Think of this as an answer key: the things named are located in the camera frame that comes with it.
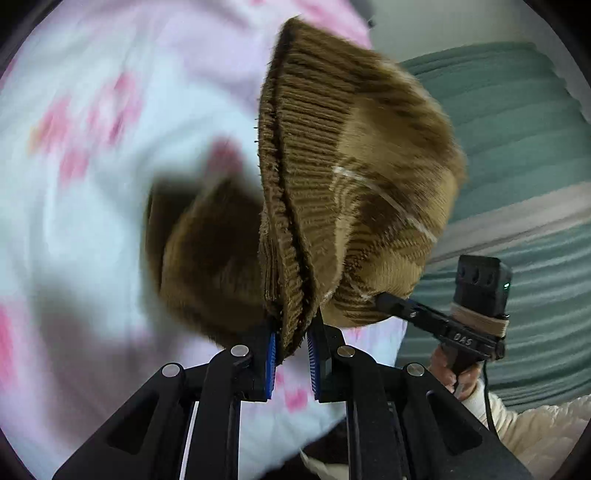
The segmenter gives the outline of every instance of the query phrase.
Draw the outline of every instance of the brown fabric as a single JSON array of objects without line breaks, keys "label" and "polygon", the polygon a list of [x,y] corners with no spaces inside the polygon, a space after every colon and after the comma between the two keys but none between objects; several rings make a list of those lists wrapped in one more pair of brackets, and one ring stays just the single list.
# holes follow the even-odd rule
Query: brown fabric
[{"label": "brown fabric", "polygon": [[228,346],[264,308],[281,319],[285,357],[319,307],[327,323],[359,326],[384,319],[377,293],[410,295],[464,157],[415,78],[297,19],[280,35],[258,128],[264,204],[231,180],[190,206],[156,192],[146,250],[179,318]]}]

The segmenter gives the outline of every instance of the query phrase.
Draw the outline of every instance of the knit hat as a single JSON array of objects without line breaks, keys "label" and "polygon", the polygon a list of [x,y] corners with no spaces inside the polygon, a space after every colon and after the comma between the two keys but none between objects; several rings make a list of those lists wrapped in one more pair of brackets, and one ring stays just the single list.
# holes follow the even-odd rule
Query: knit hat
[{"label": "knit hat", "polygon": [[362,326],[385,318],[376,294],[410,295],[465,159],[415,78],[297,19],[279,37],[258,128],[263,204],[230,178],[162,221],[156,189],[146,249],[177,317],[228,346],[267,312],[284,358],[318,308],[326,323]]}]

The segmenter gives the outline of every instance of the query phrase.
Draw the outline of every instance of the green curtain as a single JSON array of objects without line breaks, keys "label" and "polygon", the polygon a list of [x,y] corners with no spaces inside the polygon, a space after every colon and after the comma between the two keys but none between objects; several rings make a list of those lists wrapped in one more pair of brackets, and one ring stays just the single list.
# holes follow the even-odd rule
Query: green curtain
[{"label": "green curtain", "polygon": [[[451,117],[469,180],[451,223],[591,179],[591,127],[553,65],[527,43],[455,48],[403,64]],[[514,271],[507,358],[492,389],[517,410],[591,393],[591,225],[492,254]],[[454,267],[426,274],[413,297],[446,311]],[[436,343],[409,328],[399,364]]]}]

